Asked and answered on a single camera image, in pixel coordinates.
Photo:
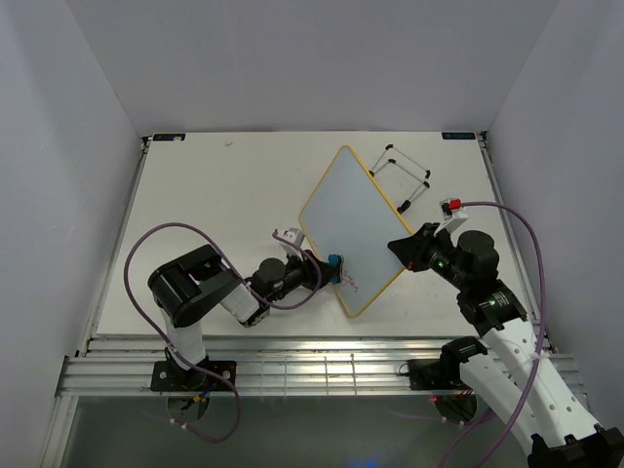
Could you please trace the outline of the blue bone shaped eraser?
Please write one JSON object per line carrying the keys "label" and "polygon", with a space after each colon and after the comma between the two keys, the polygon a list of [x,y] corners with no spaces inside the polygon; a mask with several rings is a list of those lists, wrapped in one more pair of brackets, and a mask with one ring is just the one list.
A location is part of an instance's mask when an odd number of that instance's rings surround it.
{"label": "blue bone shaped eraser", "polygon": [[330,282],[333,284],[342,283],[342,267],[343,257],[340,254],[332,253],[328,256],[328,265],[330,270]]}

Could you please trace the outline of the yellow framed whiteboard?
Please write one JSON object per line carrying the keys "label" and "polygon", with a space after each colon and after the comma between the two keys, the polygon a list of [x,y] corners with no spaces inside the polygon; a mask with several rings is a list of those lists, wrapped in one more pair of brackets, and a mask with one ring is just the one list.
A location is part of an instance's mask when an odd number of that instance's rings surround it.
{"label": "yellow framed whiteboard", "polygon": [[315,256],[342,257],[335,293],[349,318],[360,316],[405,271],[387,244],[413,230],[349,145],[338,149],[298,221]]}

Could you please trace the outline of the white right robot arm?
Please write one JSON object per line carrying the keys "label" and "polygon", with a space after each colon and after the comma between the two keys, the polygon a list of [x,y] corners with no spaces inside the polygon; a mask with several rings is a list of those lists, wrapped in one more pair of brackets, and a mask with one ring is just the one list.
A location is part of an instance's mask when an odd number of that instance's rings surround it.
{"label": "white right robot arm", "polygon": [[431,270],[456,287],[459,310],[478,334],[447,343],[421,375],[475,390],[531,467],[620,464],[621,431],[604,428],[584,408],[543,351],[524,307],[498,277],[499,255],[488,234],[470,230],[452,241],[438,224],[426,223],[388,248],[407,270]]}

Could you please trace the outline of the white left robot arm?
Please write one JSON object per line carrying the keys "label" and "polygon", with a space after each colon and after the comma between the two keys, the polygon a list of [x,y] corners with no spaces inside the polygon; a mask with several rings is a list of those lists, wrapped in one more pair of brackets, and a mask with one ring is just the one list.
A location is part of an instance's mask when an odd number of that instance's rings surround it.
{"label": "white left robot arm", "polygon": [[205,382],[201,320],[215,307],[224,308],[243,327],[253,327],[269,315],[272,304],[291,292],[301,288],[313,292],[339,283],[342,264],[338,254],[322,261],[306,250],[289,253],[286,261],[266,258],[252,276],[242,279],[206,245],[157,268],[147,286],[172,342],[167,359],[174,365],[174,379],[189,390]]}

